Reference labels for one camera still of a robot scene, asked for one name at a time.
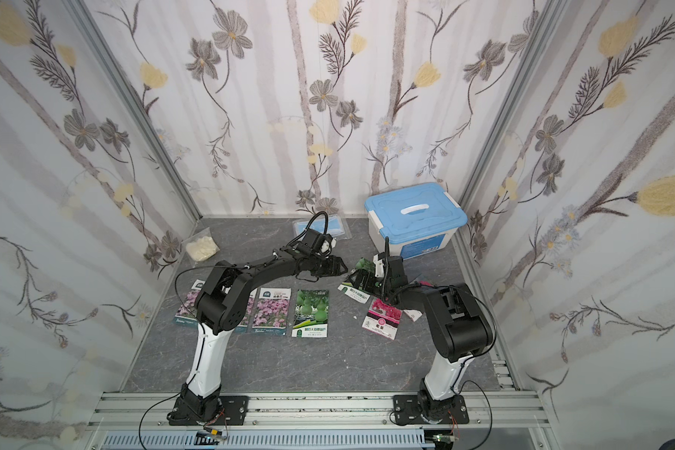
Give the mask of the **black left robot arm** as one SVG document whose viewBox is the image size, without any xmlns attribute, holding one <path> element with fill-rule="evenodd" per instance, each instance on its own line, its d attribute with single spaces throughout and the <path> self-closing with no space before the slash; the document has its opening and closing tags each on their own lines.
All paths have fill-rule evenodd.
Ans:
<svg viewBox="0 0 675 450">
<path fill-rule="evenodd" d="M 234 330 L 247 312 L 249 295 L 268 282 L 303 272 L 315 279 L 348 272 L 341 257 L 280 249 L 249 264 L 218 262 L 196 300 L 198 342 L 187 382 L 167 414 L 171 426 L 198 426 L 224 410 L 221 402 L 222 366 Z"/>
</svg>

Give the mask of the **white flower seed packet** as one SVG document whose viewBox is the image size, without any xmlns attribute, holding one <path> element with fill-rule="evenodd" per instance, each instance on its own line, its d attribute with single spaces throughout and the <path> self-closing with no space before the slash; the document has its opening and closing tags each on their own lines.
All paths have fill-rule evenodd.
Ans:
<svg viewBox="0 0 675 450">
<path fill-rule="evenodd" d="M 249 330 L 249 326 L 251 325 L 251 317 L 254 309 L 254 303 L 255 303 L 255 298 L 257 296 L 257 290 L 253 290 L 250 295 L 249 299 L 247 300 L 247 308 L 245 315 L 241 319 L 240 323 L 236 328 L 234 328 L 234 333 L 240 334 L 240 333 L 247 333 Z"/>
<path fill-rule="evenodd" d="M 292 290 L 289 288 L 260 288 L 254 305 L 251 331 L 257 334 L 285 336 L 291 297 Z"/>
<path fill-rule="evenodd" d="M 196 279 L 189 291 L 182 297 L 179 298 L 181 301 L 180 308 L 177 313 L 174 315 L 174 320 L 172 320 L 178 326 L 188 326 L 195 328 L 198 326 L 197 321 L 197 310 L 196 310 L 196 300 L 198 294 L 204 286 L 204 281 L 201 279 Z"/>
</svg>

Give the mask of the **small green gourd seed packet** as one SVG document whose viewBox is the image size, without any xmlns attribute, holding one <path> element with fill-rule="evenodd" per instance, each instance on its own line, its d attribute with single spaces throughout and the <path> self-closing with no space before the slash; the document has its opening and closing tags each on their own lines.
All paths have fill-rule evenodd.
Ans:
<svg viewBox="0 0 675 450">
<path fill-rule="evenodd" d="M 374 299 L 376 283 L 375 264 L 361 258 L 337 289 L 348 298 L 365 304 Z"/>
</svg>

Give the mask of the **large green gourd seed packet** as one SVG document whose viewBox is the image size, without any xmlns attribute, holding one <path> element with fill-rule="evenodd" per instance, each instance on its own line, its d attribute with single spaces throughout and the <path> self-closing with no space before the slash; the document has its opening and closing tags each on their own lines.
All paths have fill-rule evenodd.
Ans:
<svg viewBox="0 0 675 450">
<path fill-rule="evenodd" d="M 296 296 L 292 337 L 326 339 L 329 303 L 328 290 L 299 290 Z"/>
</svg>

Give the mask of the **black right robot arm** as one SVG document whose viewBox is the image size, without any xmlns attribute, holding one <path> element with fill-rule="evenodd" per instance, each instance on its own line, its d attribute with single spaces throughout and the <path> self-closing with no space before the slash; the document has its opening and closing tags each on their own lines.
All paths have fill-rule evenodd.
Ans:
<svg viewBox="0 0 675 450">
<path fill-rule="evenodd" d="M 496 341 L 493 317 L 469 287 L 409 282 L 401 267 L 385 270 L 382 277 L 359 268 L 348 275 L 343 285 L 380 301 L 380 311 L 418 311 L 427 319 L 436 355 L 420 382 L 414 410 L 405 400 L 395 402 L 396 422 L 406 425 L 420 418 L 439 424 L 453 418 L 465 424 L 467 414 L 461 412 L 459 385 L 468 367 L 489 353 Z"/>
</svg>

